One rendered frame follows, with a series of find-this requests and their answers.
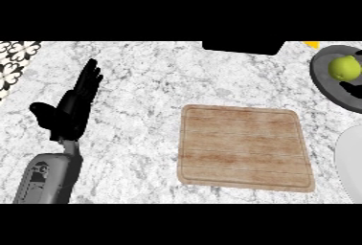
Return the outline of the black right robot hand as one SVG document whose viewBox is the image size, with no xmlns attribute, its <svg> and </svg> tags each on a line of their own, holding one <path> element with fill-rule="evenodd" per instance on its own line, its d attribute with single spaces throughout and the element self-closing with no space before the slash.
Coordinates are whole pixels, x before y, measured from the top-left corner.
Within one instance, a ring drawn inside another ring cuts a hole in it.
<svg viewBox="0 0 362 245">
<path fill-rule="evenodd" d="M 362 57 L 362 50 L 356 51 L 351 56 L 359 61 L 359 57 Z M 340 81 L 340 85 L 342 86 L 345 91 L 350 93 L 350 95 L 362 100 L 362 85 L 353 85 L 350 81 Z"/>
</svg>

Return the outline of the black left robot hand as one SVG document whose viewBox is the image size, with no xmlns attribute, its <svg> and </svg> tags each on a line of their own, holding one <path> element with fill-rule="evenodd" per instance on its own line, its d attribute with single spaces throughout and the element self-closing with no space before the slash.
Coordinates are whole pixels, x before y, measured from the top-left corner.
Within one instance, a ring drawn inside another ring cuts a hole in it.
<svg viewBox="0 0 362 245">
<path fill-rule="evenodd" d="M 91 58 L 82 67 L 75 86 L 63 94 L 57 105 L 43 102 L 29 104 L 29 111 L 38 125 L 48 130 L 51 141 L 77 141 L 82 136 L 102 79 L 97 61 Z"/>
</svg>

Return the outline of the dark grey pan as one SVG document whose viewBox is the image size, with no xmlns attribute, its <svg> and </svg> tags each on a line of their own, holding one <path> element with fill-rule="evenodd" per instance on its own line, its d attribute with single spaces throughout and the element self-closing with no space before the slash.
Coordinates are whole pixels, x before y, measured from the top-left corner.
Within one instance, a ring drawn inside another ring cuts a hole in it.
<svg viewBox="0 0 362 245">
<path fill-rule="evenodd" d="M 362 99 L 357 99 L 342 88 L 340 82 L 328 74 L 328 64 L 337 57 L 354 56 L 362 65 L 362 55 L 354 53 L 359 48 L 347 45 L 331 45 L 313 55 L 310 62 L 310 77 L 320 94 L 345 110 L 362 114 Z"/>
</svg>

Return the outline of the green pear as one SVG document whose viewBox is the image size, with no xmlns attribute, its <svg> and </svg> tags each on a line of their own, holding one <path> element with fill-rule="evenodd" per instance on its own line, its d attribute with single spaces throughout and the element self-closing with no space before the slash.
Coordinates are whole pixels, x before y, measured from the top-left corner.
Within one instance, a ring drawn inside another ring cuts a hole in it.
<svg viewBox="0 0 362 245">
<path fill-rule="evenodd" d="M 362 65 L 353 56 L 337 57 L 328 64 L 328 74 L 338 81 L 351 81 L 362 74 Z"/>
</svg>

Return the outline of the wooden cutting board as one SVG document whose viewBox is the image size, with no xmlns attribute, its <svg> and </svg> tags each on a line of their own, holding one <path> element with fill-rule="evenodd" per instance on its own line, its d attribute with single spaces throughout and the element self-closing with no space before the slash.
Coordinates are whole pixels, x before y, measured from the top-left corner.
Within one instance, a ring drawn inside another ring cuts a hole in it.
<svg viewBox="0 0 362 245">
<path fill-rule="evenodd" d="M 295 112 L 186 105 L 177 177 L 187 185 L 311 192 L 313 170 Z"/>
</svg>

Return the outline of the black appliance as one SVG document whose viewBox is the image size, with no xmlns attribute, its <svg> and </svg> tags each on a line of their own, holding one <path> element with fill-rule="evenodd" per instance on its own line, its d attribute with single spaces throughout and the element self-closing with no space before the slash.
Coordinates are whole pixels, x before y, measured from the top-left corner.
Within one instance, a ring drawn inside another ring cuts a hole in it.
<svg viewBox="0 0 362 245">
<path fill-rule="evenodd" d="M 282 47 L 282 41 L 204 41 L 205 50 L 273 56 Z"/>
</svg>

